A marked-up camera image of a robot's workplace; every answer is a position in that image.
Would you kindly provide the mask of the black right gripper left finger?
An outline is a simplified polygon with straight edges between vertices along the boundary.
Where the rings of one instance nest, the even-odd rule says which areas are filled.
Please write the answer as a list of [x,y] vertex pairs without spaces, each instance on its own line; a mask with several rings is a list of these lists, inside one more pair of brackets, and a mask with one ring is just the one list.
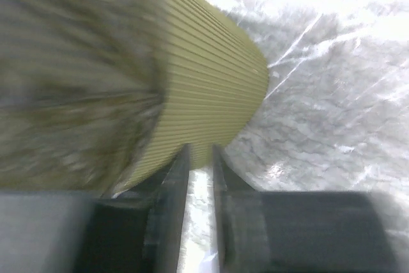
[[116,198],[1,192],[2,272],[176,272],[190,171],[183,145]]

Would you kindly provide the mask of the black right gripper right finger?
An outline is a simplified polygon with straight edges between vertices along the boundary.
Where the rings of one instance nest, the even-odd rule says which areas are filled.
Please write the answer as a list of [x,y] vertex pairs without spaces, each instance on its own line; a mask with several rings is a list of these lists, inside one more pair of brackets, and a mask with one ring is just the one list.
[[221,272],[398,272],[371,197],[355,191],[258,191],[212,147]]

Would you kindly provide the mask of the grey translucent trash bag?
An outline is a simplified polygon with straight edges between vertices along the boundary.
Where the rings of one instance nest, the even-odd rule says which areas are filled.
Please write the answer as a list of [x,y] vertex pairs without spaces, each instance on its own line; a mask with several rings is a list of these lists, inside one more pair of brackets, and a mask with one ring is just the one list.
[[1,0],[1,187],[108,194],[167,89],[164,0]]

